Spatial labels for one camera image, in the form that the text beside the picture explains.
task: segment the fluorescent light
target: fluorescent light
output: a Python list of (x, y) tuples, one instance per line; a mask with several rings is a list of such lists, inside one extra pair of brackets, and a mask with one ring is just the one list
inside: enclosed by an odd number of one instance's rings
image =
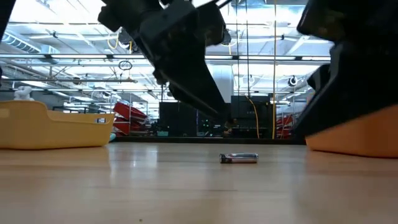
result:
[(0, 54), (0, 58), (45, 58), (41, 54)]
[(28, 85), (37, 86), (37, 87), (41, 87), (41, 88), (47, 88), (47, 87), (50, 86), (50, 85), (47, 85), (45, 83), (37, 82), (37, 81), (22, 81), (21, 83), (25, 83), (25, 84), (28, 84)]
[(295, 60), (295, 57), (290, 56), (239, 56), (241, 60)]
[(102, 89), (95, 89), (95, 90), (92, 90), (92, 89), (85, 89), (85, 90), (81, 90), (81, 91), (113, 91), (113, 90), (108, 90), (108, 89), (106, 89), (106, 90), (102, 90)]
[(327, 40), (305, 40), (306, 44), (329, 44), (330, 41)]
[(84, 97), (84, 96), (74, 96), (76, 100), (81, 100), (81, 101), (94, 101), (93, 99), (89, 97)]
[(61, 54), (56, 54), (56, 55), (51, 55), (52, 58), (70, 58), (70, 59), (79, 59), (79, 58), (107, 58), (106, 55), (61, 55)]
[(64, 96), (64, 97), (69, 97), (68, 95), (58, 92), (58, 91), (54, 91), (55, 94), (60, 95), (60, 96)]
[(44, 89), (32, 89), (32, 91), (44, 91)]
[(324, 61), (330, 61), (330, 57), (302, 57), (302, 60), (324, 60)]
[(118, 59), (145, 59), (143, 55), (113, 55), (113, 58)]
[(111, 54), (114, 54), (113, 51), (111, 49), (105, 49), (106, 52), (109, 52)]
[(224, 56), (224, 55), (206, 55), (205, 59), (232, 59), (232, 56)]
[(77, 89), (48, 89), (48, 91), (79, 91)]
[(280, 101), (275, 101), (275, 103), (287, 103), (287, 104), (289, 104), (290, 101), (280, 100)]
[(119, 95), (112, 95), (113, 98), (121, 100), (122, 98)]

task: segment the wooden tabletop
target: wooden tabletop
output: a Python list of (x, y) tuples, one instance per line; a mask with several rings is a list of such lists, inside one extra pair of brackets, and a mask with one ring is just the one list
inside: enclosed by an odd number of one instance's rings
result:
[[(220, 164), (256, 152), (258, 164)], [(303, 146), (0, 151), (1, 224), (398, 223), (398, 161)]]

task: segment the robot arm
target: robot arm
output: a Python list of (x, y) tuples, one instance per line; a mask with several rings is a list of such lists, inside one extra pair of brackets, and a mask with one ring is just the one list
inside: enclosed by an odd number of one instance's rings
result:
[(190, 1), (103, 0), (98, 20), (130, 35), (154, 66), (157, 83), (170, 83), (176, 100), (212, 117), (224, 117), (224, 100), (205, 63), (205, 49), (222, 43), (225, 23), (217, 0), (195, 8)]

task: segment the battery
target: battery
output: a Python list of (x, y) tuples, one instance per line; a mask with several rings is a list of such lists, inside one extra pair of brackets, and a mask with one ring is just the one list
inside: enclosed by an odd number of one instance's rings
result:
[(259, 155), (256, 153), (220, 154), (220, 163), (257, 163)]

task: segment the yellow cable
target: yellow cable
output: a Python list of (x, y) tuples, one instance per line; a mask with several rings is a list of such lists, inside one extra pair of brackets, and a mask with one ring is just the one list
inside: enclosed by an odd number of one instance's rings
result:
[(256, 106), (254, 105), (253, 101), (251, 101), (251, 100), (249, 99), (248, 96), (245, 95), (245, 97), (246, 97), (246, 98), (250, 101), (250, 103), (253, 105), (254, 114), (256, 115), (257, 138), (259, 139), (259, 138), (260, 138), (260, 134), (259, 134), (259, 118), (258, 118), (258, 116), (257, 116), (257, 109), (256, 109)]
[(109, 46), (111, 49), (116, 49), (116, 48), (118, 47), (118, 44), (119, 44), (119, 34), (118, 34), (118, 36), (116, 37), (116, 45), (115, 45), (114, 47), (111, 45), (111, 42), (109, 41), (109, 38), (108, 38), (108, 46)]
[(276, 117), (276, 105), (275, 105), (275, 76), (276, 76), (276, 0), (274, 0), (274, 86), (272, 90), (272, 139), (275, 139), (275, 117)]

